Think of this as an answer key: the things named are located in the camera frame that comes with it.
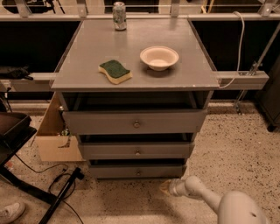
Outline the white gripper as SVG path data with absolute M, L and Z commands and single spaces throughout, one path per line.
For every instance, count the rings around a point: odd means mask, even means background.
M 159 186 L 159 190 L 166 194 L 175 197 L 181 197 L 186 195 L 185 181 L 179 178 L 172 180 L 167 179 Z

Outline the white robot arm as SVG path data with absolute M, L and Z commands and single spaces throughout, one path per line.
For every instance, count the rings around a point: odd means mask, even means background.
M 160 185 L 160 190 L 174 197 L 205 201 L 217 214 L 218 224 L 270 224 L 263 210 L 246 193 L 230 191 L 220 196 L 196 176 L 168 179 Z

